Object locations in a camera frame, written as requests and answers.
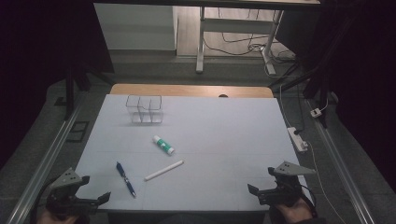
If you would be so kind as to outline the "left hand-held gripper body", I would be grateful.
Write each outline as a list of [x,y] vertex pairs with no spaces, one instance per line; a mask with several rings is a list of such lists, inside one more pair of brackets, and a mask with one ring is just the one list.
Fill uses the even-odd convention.
[[46,208],[55,216],[94,215],[99,206],[98,200],[80,199],[76,196],[81,177],[72,168],[67,169],[50,185]]

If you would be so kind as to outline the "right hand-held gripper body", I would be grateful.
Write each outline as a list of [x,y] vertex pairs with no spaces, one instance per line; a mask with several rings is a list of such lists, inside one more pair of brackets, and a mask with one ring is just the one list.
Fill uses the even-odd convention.
[[285,204],[288,207],[293,206],[299,199],[303,199],[310,208],[315,207],[302,190],[299,181],[299,175],[315,175],[314,169],[306,168],[288,161],[283,161],[275,169],[276,187],[274,189],[264,189],[259,191],[257,196],[260,204],[270,206]]

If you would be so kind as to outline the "blue pen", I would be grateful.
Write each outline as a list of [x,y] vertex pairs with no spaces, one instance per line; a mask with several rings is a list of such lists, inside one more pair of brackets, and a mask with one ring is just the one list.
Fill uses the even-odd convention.
[[120,176],[123,178],[123,180],[124,180],[124,182],[125,182],[125,184],[126,184],[128,190],[130,191],[131,195],[135,198],[135,197],[136,197],[136,194],[135,194],[134,188],[133,188],[133,186],[132,186],[132,184],[131,184],[129,178],[126,176],[126,174],[125,174],[125,172],[124,172],[124,170],[123,170],[122,165],[121,165],[118,161],[117,161],[117,164],[116,164],[116,168],[117,168],[117,170],[118,170]]

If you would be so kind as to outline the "white pen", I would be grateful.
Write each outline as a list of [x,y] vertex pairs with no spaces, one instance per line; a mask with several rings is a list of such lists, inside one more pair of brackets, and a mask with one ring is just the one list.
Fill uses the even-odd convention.
[[162,168],[159,171],[156,171],[156,172],[154,172],[154,173],[152,173],[150,175],[145,176],[144,177],[144,181],[150,181],[151,179],[153,179],[153,178],[155,178],[155,177],[157,177],[159,175],[163,175],[163,174],[165,174],[165,173],[177,168],[178,166],[180,166],[182,164],[184,164],[184,161],[177,161],[177,162],[175,162],[175,163],[173,163],[173,164],[171,164],[169,166],[166,166],[166,167]]

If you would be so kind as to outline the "white green glue stick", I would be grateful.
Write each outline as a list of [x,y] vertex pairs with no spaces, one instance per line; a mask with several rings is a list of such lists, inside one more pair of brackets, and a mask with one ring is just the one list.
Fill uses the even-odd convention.
[[152,137],[152,140],[160,149],[162,149],[168,155],[172,155],[175,152],[175,150],[168,143],[166,143],[160,136],[154,135]]

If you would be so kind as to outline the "clear plastic pen organizer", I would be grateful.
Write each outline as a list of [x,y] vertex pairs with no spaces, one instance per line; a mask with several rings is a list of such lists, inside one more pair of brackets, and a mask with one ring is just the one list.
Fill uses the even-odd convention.
[[125,105],[132,123],[153,124],[163,121],[161,95],[129,95]]

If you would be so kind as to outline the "person's right hand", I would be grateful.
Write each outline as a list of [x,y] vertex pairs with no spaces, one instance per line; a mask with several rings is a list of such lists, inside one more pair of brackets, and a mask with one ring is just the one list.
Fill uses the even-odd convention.
[[291,207],[288,207],[285,204],[278,204],[276,208],[283,215],[287,224],[296,224],[313,217],[310,207],[303,199],[299,199]]

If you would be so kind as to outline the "person's left hand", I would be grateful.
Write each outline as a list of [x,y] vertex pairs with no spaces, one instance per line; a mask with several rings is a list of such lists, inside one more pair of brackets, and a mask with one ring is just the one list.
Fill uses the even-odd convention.
[[40,217],[36,220],[36,224],[75,224],[77,220],[78,217],[75,216],[67,217],[65,220],[60,220],[50,211],[45,209]]

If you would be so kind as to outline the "white power strip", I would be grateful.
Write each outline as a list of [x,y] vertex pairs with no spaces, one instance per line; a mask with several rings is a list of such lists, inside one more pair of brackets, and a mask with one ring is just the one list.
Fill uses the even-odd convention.
[[306,152],[308,150],[308,144],[299,134],[294,134],[293,132],[296,130],[295,127],[289,127],[288,133],[290,135],[290,139],[294,146],[296,147],[298,152]]

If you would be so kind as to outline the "pale blue table mat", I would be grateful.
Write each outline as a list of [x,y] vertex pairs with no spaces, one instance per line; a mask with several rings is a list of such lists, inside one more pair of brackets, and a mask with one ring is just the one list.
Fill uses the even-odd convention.
[[[110,192],[106,210],[261,211],[248,184],[272,189],[267,168],[298,161],[275,98],[164,97],[160,124],[132,123],[126,101],[124,95],[106,97],[76,168],[90,177],[78,196]],[[160,149],[154,135],[175,152]],[[184,164],[144,181],[177,161]]]

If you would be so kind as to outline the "black metal stand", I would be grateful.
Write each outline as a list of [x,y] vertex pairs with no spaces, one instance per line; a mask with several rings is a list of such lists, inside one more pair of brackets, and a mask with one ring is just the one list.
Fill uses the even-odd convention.
[[88,74],[92,74],[95,77],[98,77],[105,83],[107,83],[110,86],[113,86],[116,84],[116,82],[111,79],[110,77],[107,77],[104,73],[100,72],[99,70],[93,68],[92,66],[89,66],[85,63],[79,64],[79,65],[71,65],[67,72],[66,72],[66,77],[65,77],[65,93],[66,93],[66,113],[65,113],[65,120],[68,120],[72,112],[75,110],[75,100],[74,100],[74,85],[78,86],[78,89],[80,91],[88,91],[91,88],[91,82],[89,81]]
[[319,93],[319,121],[326,124],[326,108],[330,88],[331,62],[345,34],[354,21],[350,8],[330,7],[322,11],[286,11],[280,23],[280,42],[297,56],[295,63],[269,85],[276,93],[305,81],[305,99]]

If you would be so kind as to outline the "wooden table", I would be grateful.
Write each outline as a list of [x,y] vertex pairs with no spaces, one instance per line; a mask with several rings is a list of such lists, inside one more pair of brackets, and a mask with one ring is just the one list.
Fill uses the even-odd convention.
[[162,95],[162,96],[193,96],[229,98],[273,98],[274,95],[266,87],[236,86],[196,86],[196,85],[162,85],[162,84],[115,84],[111,94],[117,95]]

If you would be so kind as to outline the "white cabinet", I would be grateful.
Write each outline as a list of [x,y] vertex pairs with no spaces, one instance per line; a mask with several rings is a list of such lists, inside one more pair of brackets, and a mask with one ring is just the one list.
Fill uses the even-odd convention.
[[94,7],[109,49],[177,49],[176,7],[99,3]]

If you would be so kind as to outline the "aluminium rail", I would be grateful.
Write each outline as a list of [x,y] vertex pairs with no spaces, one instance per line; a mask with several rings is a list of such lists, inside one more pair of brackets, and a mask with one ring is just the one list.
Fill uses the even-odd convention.
[[325,150],[329,159],[332,161],[332,168],[337,173],[338,178],[343,184],[344,191],[348,195],[348,201],[352,204],[355,213],[360,220],[360,224],[375,224],[375,219],[364,200],[361,191],[353,180],[352,175],[347,168],[347,164],[338,152],[338,148],[332,140],[330,133],[326,128],[322,127],[322,124],[317,119],[313,119],[313,123],[323,145],[321,151]]
[[45,152],[43,159],[32,174],[27,187],[24,189],[5,224],[23,224],[25,219],[29,217],[31,209],[35,206],[35,200],[40,198],[39,191],[44,186],[47,176],[50,173],[50,169],[59,155],[66,136],[70,132],[80,109],[81,105],[77,105],[70,112],[68,119],[62,123],[60,130],[55,135],[55,138]]

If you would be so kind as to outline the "black floor frame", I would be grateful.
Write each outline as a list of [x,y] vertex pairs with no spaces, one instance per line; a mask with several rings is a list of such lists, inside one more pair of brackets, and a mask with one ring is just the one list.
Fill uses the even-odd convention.
[[88,121],[76,121],[69,131],[66,141],[70,143],[81,143],[88,131],[89,124]]

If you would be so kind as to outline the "white desk frame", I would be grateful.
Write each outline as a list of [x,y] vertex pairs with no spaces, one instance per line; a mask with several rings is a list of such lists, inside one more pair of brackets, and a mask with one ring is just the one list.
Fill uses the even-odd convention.
[[264,65],[268,74],[274,75],[276,70],[272,63],[270,52],[282,14],[282,10],[275,10],[273,18],[270,21],[207,18],[205,16],[205,7],[200,7],[199,43],[195,68],[196,73],[202,74],[204,71],[205,33],[230,33],[266,35],[267,42],[263,47],[259,47],[259,53],[264,60]]

